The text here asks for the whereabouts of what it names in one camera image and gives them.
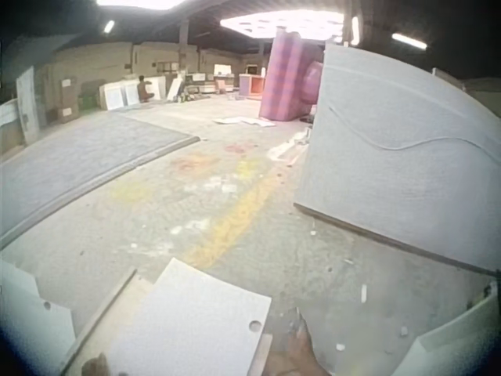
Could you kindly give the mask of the grey leaning door panel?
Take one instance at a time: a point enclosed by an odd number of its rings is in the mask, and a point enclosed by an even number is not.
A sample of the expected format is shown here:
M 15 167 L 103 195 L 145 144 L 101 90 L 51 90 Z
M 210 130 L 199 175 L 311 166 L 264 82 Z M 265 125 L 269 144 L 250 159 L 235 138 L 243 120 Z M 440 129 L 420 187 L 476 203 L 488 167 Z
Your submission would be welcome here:
M 39 138 L 40 125 L 34 90 L 34 67 L 24 71 L 16 80 L 16 94 L 23 137 L 27 145 Z

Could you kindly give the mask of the row of white leaning boards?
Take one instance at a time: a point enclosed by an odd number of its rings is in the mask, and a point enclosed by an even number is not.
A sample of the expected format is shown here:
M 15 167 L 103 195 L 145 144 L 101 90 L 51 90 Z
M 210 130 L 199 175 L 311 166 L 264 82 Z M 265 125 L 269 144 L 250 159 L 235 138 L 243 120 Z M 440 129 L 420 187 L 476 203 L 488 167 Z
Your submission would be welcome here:
M 146 92 L 152 97 L 149 101 L 166 99 L 166 77 L 145 77 Z M 99 87 L 99 106 L 102 110 L 120 110 L 125 107 L 139 105 L 141 99 L 138 92 L 139 79 L 120 80 L 106 83 Z

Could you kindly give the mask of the person's right hand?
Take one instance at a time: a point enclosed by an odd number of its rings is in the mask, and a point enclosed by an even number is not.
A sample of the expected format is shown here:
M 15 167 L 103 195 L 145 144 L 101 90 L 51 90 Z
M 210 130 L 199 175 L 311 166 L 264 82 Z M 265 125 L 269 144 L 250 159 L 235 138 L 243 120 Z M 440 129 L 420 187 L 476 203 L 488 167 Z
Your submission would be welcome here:
M 271 352 L 265 365 L 264 376 L 331 376 L 317 360 L 312 337 L 291 338 L 288 325 L 284 352 Z

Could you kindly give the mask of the white curved panel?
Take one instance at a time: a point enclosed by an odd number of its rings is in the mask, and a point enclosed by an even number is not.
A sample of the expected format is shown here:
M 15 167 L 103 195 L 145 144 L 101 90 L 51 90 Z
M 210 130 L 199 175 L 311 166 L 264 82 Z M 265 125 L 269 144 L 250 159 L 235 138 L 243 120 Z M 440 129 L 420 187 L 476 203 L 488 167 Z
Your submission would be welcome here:
M 499 283 L 457 318 L 414 340 L 392 376 L 469 376 L 501 338 Z

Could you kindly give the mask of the white panel with round hole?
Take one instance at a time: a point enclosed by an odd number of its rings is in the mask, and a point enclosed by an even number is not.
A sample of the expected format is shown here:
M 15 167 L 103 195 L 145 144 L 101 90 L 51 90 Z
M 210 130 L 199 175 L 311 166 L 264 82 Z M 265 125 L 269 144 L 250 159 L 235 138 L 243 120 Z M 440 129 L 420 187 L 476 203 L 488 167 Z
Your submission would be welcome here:
M 172 259 L 106 358 L 127 376 L 247 376 L 271 298 Z

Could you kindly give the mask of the large grey floor mat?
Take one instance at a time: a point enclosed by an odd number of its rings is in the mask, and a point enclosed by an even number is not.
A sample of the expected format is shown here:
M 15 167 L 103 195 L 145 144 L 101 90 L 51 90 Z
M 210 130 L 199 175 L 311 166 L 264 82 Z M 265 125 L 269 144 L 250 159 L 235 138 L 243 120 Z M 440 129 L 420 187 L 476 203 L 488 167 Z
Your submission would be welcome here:
M 58 127 L 0 163 L 0 249 L 97 187 L 199 140 L 107 112 Z

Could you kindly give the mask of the heap of white offcut strips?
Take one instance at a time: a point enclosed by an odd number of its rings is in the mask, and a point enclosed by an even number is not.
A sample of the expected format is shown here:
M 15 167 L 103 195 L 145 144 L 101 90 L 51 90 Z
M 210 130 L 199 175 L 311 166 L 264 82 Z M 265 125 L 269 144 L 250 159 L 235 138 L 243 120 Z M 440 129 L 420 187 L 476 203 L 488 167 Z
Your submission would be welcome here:
M 305 128 L 301 132 L 295 133 L 286 142 L 269 149 L 267 158 L 271 161 L 294 165 L 295 161 L 307 150 L 310 134 L 310 128 Z

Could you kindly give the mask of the person's left hand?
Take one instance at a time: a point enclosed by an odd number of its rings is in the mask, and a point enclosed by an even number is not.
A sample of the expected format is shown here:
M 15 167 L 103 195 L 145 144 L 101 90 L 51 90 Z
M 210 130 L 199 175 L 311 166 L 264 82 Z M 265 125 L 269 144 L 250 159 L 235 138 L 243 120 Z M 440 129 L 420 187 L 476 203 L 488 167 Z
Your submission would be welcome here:
M 105 354 L 87 360 L 81 367 L 81 376 L 111 376 Z

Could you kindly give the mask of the tan wooden frame board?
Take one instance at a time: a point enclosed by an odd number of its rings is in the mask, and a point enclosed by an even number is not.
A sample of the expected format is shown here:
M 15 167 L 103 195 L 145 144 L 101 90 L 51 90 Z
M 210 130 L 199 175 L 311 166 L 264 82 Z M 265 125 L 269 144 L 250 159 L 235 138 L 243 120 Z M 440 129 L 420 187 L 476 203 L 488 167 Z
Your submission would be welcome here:
M 100 353 L 106 356 L 119 333 L 132 321 L 140 303 L 155 283 L 151 284 L 136 271 L 131 271 L 79 334 L 61 365 L 61 376 L 81 376 L 81 367 L 87 360 L 97 357 Z M 262 376 L 271 344 L 272 335 L 265 333 L 264 327 L 247 376 Z M 111 371 L 110 373 L 111 376 L 127 376 L 114 375 Z

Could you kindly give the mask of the white panel with small hole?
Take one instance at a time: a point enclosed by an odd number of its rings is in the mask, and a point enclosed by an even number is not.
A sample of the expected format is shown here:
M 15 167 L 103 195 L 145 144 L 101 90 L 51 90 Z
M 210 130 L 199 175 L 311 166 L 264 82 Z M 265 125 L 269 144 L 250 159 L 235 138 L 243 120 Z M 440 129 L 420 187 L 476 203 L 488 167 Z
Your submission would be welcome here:
M 43 299 L 35 278 L 0 259 L 0 323 L 21 349 L 55 361 L 75 340 L 71 311 Z

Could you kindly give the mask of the large white leaning board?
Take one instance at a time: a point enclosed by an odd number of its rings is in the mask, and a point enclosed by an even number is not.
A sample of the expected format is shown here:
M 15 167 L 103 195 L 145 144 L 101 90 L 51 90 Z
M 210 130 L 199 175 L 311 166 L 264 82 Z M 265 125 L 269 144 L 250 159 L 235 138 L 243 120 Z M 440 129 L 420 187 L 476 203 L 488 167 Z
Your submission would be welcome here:
M 408 251 L 501 270 L 501 117 L 424 70 L 328 45 L 294 203 Z

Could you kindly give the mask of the white sheets on floor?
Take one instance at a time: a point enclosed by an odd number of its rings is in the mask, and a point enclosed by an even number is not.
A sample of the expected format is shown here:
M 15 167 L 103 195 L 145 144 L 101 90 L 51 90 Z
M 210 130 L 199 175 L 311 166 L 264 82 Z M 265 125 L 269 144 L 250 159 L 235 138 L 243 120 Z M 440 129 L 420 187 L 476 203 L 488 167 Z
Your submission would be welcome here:
M 222 117 L 214 119 L 213 122 L 220 125 L 233 125 L 233 124 L 256 125 L 262 128 L 271 128 L 276 126 L 276 124 L 273 122 L 252 117 Z

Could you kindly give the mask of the pink plaid mattress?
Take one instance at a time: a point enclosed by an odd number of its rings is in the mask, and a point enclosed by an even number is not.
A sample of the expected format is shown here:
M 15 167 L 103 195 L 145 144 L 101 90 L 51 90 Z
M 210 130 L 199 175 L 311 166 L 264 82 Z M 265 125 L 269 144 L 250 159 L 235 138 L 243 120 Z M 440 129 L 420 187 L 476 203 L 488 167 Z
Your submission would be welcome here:
M 292 121 L 317 104 L 324 51 L 297 32 L 279 28 L 272 42 L 259 116 Z

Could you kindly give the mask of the white slanted boards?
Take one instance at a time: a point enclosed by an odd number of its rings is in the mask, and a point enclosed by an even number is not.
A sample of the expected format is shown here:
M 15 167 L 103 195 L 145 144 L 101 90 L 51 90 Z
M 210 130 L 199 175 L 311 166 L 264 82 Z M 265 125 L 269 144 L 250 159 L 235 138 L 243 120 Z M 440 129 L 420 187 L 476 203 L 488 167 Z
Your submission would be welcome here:
M 167 91 L 166 100 L 168 102 L 174 102 L 180 95 L 182 91 L 182 86 L 184 84 L 183 77 L 176 77 L 172 80 L 172 83 Z

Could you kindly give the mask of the orange and purple cabinet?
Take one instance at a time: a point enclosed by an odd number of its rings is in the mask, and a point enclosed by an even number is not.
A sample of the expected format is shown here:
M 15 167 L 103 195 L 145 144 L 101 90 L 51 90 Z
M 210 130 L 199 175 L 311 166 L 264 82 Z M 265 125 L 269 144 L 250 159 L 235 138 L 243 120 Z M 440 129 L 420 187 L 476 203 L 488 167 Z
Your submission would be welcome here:
M 257 74 L 239 75 L 239 95 L 246 98 L 258 98 L 262 96 L 265 86 L 265 78 Z

